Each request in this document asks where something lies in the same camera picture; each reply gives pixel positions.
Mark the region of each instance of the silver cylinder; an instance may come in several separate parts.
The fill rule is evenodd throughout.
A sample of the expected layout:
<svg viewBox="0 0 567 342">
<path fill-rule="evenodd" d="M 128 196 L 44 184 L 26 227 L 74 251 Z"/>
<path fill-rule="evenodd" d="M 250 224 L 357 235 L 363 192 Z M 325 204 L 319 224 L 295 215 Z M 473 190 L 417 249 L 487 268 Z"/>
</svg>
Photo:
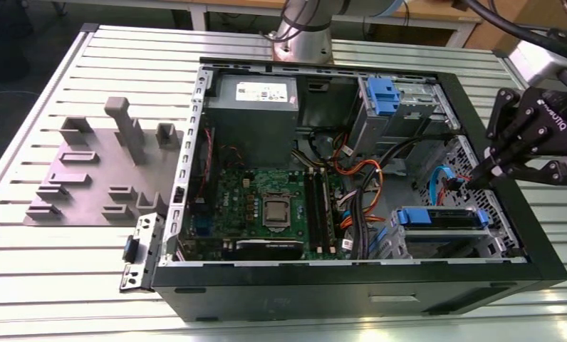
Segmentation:
<svg viewBox="0 0 567 342">
<path fill-rule="evenodd" d="M 375 16 L 395 3 L 397 0 L 289 0 L 281 28 L 274 35 L 275 56 L 287 62 L 329 63 L 333 61 L 333 16 Z"/>
<path fill-rule="evenodd" d="M 278 36 L 297 34 L 297 29 L 290 28 L 286 21 L 282 21 Z M 274 44 L 274 52 L 281 61 L 326 64 L 333 59 L 333 38 L 330 28 L 307 32 L 302 31 L 291 40 Z"/>
</svg>

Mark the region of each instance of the motherboard chip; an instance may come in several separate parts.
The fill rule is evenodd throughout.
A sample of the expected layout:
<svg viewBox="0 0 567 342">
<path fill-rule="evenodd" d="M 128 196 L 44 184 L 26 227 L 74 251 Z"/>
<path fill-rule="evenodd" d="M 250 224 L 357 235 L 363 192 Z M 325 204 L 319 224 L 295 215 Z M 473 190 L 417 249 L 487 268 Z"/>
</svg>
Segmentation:
<svg viewBox="0 0 567 342">
<path fill-rule="evenodd" d="M 263 197 L 263 225 L 273 232 L 290 227 L 290 197 Z"/>
<path fill-rule="evenodd" d="M 287 203 L 286 202 L 267 202 L 265 215 L 269 222 L 286 222 L 287 221 Z"/>
</svg>

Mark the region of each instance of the concrete floor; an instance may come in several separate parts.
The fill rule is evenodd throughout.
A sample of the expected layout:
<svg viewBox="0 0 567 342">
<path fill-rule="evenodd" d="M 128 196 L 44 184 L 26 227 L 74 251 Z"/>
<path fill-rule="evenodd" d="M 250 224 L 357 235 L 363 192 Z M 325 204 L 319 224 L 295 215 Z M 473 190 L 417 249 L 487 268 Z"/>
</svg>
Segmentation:
<svg viewBox="0 0 567 342">
<path fill-rule="evenodd" d="M 20 41 L 32 63 L 30 74 L 20 81 L 0 83 L 0 90 L 41 93 L 76 39 L 84 23 L 173 29 L 173 13 L 165 9 L 68 4 L 69 15 L 58 17 L 52 3 L 30 2 L 29 17 L 36 33 Z M 269 32 L 279 26 L 273 16 L 212 14 L 212 30 L 244 33 Z M 359 23 L 334 23 L 334 38 L 362 39 Z M 0 156 L 36 103 L 32 94 L 0 94 Z"/>
</svg>

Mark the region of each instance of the slotted metal table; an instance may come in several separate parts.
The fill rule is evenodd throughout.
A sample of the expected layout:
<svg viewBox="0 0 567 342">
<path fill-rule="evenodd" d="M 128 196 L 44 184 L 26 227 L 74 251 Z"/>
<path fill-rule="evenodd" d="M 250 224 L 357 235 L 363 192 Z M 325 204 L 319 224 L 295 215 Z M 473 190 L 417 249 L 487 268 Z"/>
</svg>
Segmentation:
<svg viewBox="0 0 567 342">
<path fill-rule="evenodd" d="M 269 42 L 236 33 L 101 26 L 78 35 L 0 160 L 0 337 L 70 341 L 567 341 L 567 282 L 463 316 L 185 323 L 157 294 L 120 294 L 129 227 L 25 227 L 64 142 L 68 116 L 114 127 L 125 96 L 144 128 L 185 127 L 202 56 L 270 59 Z M 501 87 L 523 87 L 489 51 L 335 41 L 337 64 L 455 73 L 485 121 Z M 521 183 L 567 266 L 567 188 Z"/>
</svg>

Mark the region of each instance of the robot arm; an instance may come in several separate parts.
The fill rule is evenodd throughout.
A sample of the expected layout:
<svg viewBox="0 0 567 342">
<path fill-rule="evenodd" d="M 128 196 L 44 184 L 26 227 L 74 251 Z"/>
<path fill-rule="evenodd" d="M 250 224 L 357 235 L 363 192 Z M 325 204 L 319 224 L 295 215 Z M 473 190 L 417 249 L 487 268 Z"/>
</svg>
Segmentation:
<svg viewBox="0 0 567 342">
<path fill-rule="evenodd" d="M 567 33 L 559 30 L 553 29 L 549 35 L 567 40 Z M 521 63 L 526 79 L 538 84 L 545 78 L 557 77 L 567 87 L 567 60 L 546 50 L 538 52 L 529 59 L 547 58 Z M 491 146 L 485 152 L 486 159 L 473 171 L 469 187 L 486 188 L 498 177 L 567 185 L 567 91 L 529 87 L 521 93 L 501 89 L 486 134 Z M 545 156 L 558 158 L 542 169 L 526 165 Z"/>
<path fill-rule="evenodd" d="M 402 3 L 403 0 L 287 0 L 278 33 L 267 36 L 277 58 L 301 63 L 331 62 L 333 16 L 386 16 Z"/>
</svg>

